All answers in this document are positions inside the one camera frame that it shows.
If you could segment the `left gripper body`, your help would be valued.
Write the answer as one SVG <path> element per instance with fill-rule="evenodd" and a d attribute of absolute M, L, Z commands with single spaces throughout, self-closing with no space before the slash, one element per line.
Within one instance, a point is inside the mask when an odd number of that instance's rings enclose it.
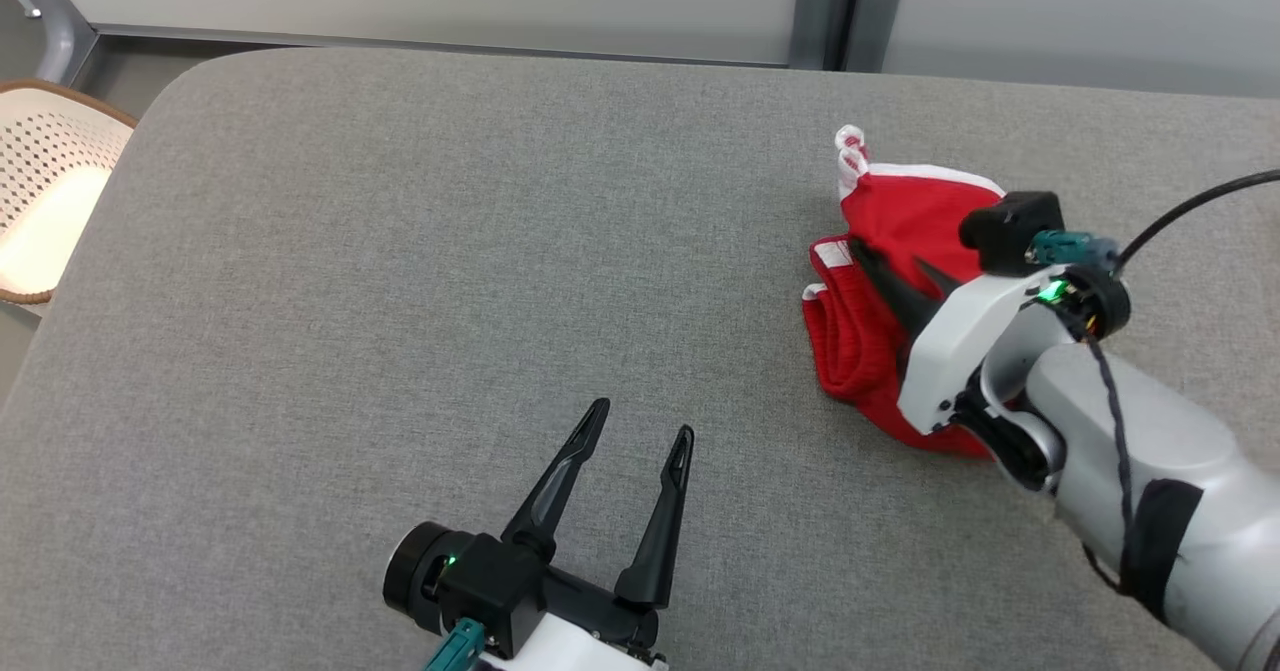
<path fill-rule="evenodd" d="M 547 612 L 511 659 L 497 651 L 480 656 L 480 671 L 669 671 L 657 651 L 658 602 L 632 602 L 558 569 L 544 578 Z"/>

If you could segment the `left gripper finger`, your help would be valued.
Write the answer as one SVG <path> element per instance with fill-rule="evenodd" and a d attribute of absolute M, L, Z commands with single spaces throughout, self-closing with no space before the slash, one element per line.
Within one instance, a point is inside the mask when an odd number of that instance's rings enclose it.
<path fill-rule="evenodd" d="M 506 525 L 500 534 L 502 542 L 530 549 L 544 563 L 553 561 L 557 551 L 556 530 L 581 467 L 595 452 L 609 410 L 611 401 L 607 398 L 591 402 Z"/>
<path fill-rule="evenodd" d="M 660 469 L 660 493 L 632 563 L 614 583 L 614 594 L 640 610 L 669 606 L 694 446 L 692 428 L 682 425 Z"/>

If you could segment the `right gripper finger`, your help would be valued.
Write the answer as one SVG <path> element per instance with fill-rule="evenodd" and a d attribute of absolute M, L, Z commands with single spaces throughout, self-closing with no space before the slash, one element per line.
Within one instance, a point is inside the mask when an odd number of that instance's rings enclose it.
<path fill-rule="evenodd" d="M 908 338 L 918 338 L 941 309 L 945 297 L 934 298 L 900 277 L 888 257 L 860 238 L 849 239 L 849 252 L 870 282 Z"/>
<path fill-rule="evenodd" d="M 941 296 L 950 296 L 965 284 L 964 280 L 959 280 L 937 266 L 927 263 L 924 257 L 915 256 L 914 265 L 922 278 L 927 279 L 931 287 Z"/>

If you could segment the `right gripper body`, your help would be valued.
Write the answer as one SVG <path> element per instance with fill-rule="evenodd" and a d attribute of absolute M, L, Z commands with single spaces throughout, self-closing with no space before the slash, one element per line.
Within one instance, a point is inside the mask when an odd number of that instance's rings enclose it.
<path fill-rule="evenodd" d="M 1034 435 L 1044 424 L 1011 403 L 1037 360 L 1071 334 L 1038 298 L 1064 273 L 1050 266 L 1029 277 L 978 277 L 959 287 L 914 341 L 899 410 L 923 435 L 950 425 L 960 396 L 977 383 L 980 416 L 1006 419 Z"/>

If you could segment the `red and white jersey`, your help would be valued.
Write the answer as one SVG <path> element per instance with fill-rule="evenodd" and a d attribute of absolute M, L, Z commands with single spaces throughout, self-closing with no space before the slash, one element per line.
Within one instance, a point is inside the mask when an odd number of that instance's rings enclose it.
<path fill-rule="evenodd" d="M 986 175 L 952 168 L 876 163 L 864 132 L 854 125 L 837 132 L 835 147 L 838 209 L 847 229 L 812 245 L 817 282 L 803 292 L 820 389 L 908 447 L 986 461 L 989 453 L 969 432 L 946 428 L 923 435 L 899 411 L 899 365 L 908 357 L 908 337 L 852 260 L 849 239 L 863 239 L 915 288 L 942 298 L 918 273 L 914 257 L 965 283 L 977 278 L 977 252 L 961 245 L 959 225 L 970 211 L 997 204 L 1004 190 Z"/>

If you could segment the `white perforated laundry basket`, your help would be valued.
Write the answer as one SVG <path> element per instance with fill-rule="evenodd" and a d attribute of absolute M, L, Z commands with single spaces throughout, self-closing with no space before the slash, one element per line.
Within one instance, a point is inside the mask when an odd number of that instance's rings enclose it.
<path fill-rule="evenodd" d="M 0 83 L 0 302 L 52 298 L 136 127 L 46 79 Z"/>

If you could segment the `grey partition post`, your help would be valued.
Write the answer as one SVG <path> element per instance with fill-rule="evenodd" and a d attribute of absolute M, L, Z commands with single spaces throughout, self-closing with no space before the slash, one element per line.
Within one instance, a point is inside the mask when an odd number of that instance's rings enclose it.
<path fill-rule="evenodd" d="M 795 0 L 788 46 L 788 68 L 820 70 L 826 65 L 826 47 L 835 0 Z"/>
<path fill-rule="evenodd" d="M 855 0 L 842 70 L 881 73 L 900 0 Z"/>

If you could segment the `grey metal frame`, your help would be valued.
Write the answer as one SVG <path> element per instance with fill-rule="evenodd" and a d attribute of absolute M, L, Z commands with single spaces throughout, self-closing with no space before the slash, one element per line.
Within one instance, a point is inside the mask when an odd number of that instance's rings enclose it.
<path fill-rule="evenodd" d="M 17 0 L 28 18 L 40 20 L 45 51 L 36 77 L 54 85 L 76 87 L 99 42 L 99 33 L 70 0 Z"/>

